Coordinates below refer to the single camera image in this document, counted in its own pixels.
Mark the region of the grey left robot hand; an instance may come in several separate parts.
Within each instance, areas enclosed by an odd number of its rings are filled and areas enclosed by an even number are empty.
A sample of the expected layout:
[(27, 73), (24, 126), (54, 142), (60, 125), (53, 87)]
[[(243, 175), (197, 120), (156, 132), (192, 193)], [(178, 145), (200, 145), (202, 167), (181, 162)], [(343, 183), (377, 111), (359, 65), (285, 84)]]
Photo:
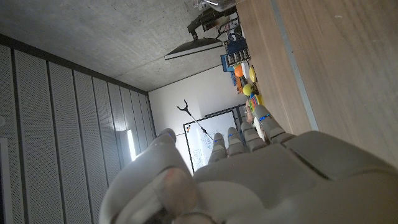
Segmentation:
[(397, 169), (319, 131), (285, 132), (264, 106), (216, 134), (208, 164), (190, 172), (163, 130), (113, 180), (100, 223), (396, 223)]

